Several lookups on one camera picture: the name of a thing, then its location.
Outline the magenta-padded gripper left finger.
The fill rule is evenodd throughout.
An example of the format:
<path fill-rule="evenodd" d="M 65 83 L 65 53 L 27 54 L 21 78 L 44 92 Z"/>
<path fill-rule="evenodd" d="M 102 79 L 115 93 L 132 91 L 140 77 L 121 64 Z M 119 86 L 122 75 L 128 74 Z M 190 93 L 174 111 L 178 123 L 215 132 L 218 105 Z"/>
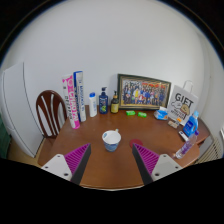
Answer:
<path fill-rule="evenodd" d="M 87 143 L 66 155 L 56 154 L 42 169 L 79 185 L 90 155 L 91 144 Z"/>

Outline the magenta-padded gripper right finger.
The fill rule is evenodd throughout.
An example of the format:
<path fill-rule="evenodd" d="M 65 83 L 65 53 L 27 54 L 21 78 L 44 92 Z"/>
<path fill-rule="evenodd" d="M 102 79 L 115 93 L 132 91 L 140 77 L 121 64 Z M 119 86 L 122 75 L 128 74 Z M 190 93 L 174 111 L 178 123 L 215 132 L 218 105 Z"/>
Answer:
<path fill-rule="evenodd" d="M 145 185 L 182 169 L 182 167 L 167 154 L 158 155 L 137 143 L 133 144 L 132 153 Z"/>

